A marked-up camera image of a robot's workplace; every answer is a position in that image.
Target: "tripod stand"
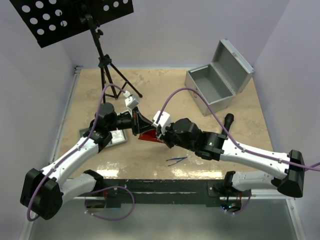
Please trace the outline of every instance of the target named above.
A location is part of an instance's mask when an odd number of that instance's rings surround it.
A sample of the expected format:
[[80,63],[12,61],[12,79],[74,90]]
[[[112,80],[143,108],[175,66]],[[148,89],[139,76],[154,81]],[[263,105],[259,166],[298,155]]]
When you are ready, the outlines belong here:
[[[110,75],[110,72],[108,69],[108,65],[110,65],[120,75],[120,77],[124,80],[124,84],[122,86],[122,89],[124,89],[126,87],[126,85],[128,84],[138,94],[138,96],[140,98],[142,98],[143,97],[142,94],[131,84],[131,82],[112,63],[112,60],[109,57],[109,55],[108,54],[104,55],[102,48],[101,48],[100,41],[99,41],[100,36],[102,36],[104,33],[100,29],[98,29],[96,31],[96,29],[100,27],[99,23],[94,22],[94,19],[93,19],[92,15],[89,13],[88,8],[85,4],[83,4],[81,6],[81,10],[84,13],[84,18],[80,19],[81,23],[88,25],[90,32],[91,32],[91,35],[93,37],[94,44],[95,44],[95,46],[98,50],[98,53],[99,53],[99,65],[98,66],[99,66],[100,72],[101,72],[102,89],[105,88],[105,83],[106,83],[105,75],[108,78],[109,83],[113,84],[113,80],[111,78],[111,75]],[[103,103],[106,102],[106,96],[114,98],[114,99],[118,99],[118,97],[120,96],[121,91],[119,91],[119,93],[116,93],[116,89],[114,86],[111,86],[111,89],[112,89],[112,95],[105,93],[103,96]]]
[[[109,55],[104,55],[99,41],[100,36],[104,33],[100,29],[96,31],[100,27],[100,23],[105,24],[133,13],[132,0],[55,0],[46,1],[46,3],[40,2],[42,5],[32,4],[30,0],[10,0],[10,2],[41,48],[90,30],[99,53],[98,66],[101,69],[102,88],[105,87],[106,83],[105,75],[109,83],[113,83],[108,69],[110,65],[124,80],[122,89],[128,84],[142,98],[141,93],[115,67]],[[43,14],[49,15],[49,18],[42,19],[40,16],[43,16]],[[35,19],[37,23],[31,23],[32,19]],[[117,99],[121,93],[117,94],[114,86],[111,89],[112,95],[105,94],[103,97],[104,103],[106,102],[106,96]]]

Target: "gray wall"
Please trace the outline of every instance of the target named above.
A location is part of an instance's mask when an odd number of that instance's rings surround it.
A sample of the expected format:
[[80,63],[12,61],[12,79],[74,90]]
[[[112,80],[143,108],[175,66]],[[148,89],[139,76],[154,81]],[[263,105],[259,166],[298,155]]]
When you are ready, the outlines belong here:
[[[320,1],[291,0],[254,65],[272,146],[320,162]],[[298,211],[308,240],[320,237],[319,172],[306,172]]]
[[[222,38],[228,38],[253,64],[288,2],[133,0],[134,13],[104,24],[100,40],[105,53],[123,67],[207,64]],[[63,45],[74,63],[97,68],[98,53],[89,32]]]
[[61,43],[41,49],[9,1],[1,1],[0,33],[0,239],[16,240],[24,177],[49,161],[73,64]]

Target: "black stand pole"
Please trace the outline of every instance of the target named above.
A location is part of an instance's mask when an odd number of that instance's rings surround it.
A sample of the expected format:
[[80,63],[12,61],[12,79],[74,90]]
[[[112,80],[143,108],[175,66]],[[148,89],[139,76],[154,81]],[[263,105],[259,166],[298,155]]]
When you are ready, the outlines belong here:
[[[104,33],[98,29],[96,31],[97,28],[100,27],[99,23],[95,23],[94,19],[92,17],[92,15],[90,14],[88,7],[86,4],[82,4],[81,5],[81,10],[84,14],[84,18],[81,18],[81,22],[82,24],[87,24],[89,26],[91,35],[93,37],[93,41],[94,44],[98,50],[99,53],[99,68],[101,69],[101,85],[102,85],[102,89],[105,88],[105,83],[106,83],[106,77],[108,78],[108,81],[110,84],[113,84],[109,69],[108,69],[108,65],[110,65],[119,75],[120,77],[122,77],[122,79],[124,80],[124,84],[122,86],[122,89],[125,88],[125,86],[128,84],[137,94],[140,98],[142,98],[142,94],[131,84],[131,82],[129,82],[129,80],[116,68],[116,66],[112,63],[111,58],[109,57],[108,54],[104,55],[102,48],[101,48],[101,44],[99,41],[100,36],[102,36]],[[103,103],[106,102],[106,96],[114,98],[114,99],[118,99],[118,97],[121,94],[121,91],[119,91],[119,93],[117,94],[116,89],[114,86],[111,86],[112,89],[112,95],[110,94],[105,94],[103,96]]]

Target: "beige floor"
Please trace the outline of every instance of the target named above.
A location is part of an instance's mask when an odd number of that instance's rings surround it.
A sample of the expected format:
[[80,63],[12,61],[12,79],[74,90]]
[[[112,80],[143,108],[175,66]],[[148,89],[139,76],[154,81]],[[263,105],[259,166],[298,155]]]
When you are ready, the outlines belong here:
[[[122,73],[143,94],[139,109],[148,119],[161,109],[167,97],[176,89],[184,87],[185,69],[121,69]],[[111,72],[116,84],[123,81]],[[61,145],[61,156],[79,140],[79,129],[89,126],[97,109],[101,94],[99,69],[84,69],[76,88],[67,126]],[[124,97],[107,98],[119,113],[124,111]],[[180,92],[166,108],[173,121],[189,118],[204,131],[221,132],[212,116],[204,117],[188,92]],[[223,120],[227,113],[234,114],[231,133],[237,141],[257,148],[272,150],[265,120],[261,111],[254,82],[251,80],[230,106],[217,113]],[[253,171],[252,168],[231,162],[207,161],[196,157],[191,151],[179,147],[167,148],[164,144],[138,140],[127,131],[128,142],[103,150],[83,164],[73,175],[76,177],[87,169],[97,171],[105,178],[137,179],[221,179],[227,171]],[[167,159],[187,156],[182,162],[168,167]]]

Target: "black perforated panel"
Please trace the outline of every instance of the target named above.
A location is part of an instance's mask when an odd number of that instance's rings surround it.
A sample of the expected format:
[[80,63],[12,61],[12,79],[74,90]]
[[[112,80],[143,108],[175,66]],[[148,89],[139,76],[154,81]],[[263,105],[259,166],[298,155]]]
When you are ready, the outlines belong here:
[[[10,0],[41,48],[87,31],[76,3],[81,0]],[[134,12],[132,0],[87,0],[95,21],[105,24]]]

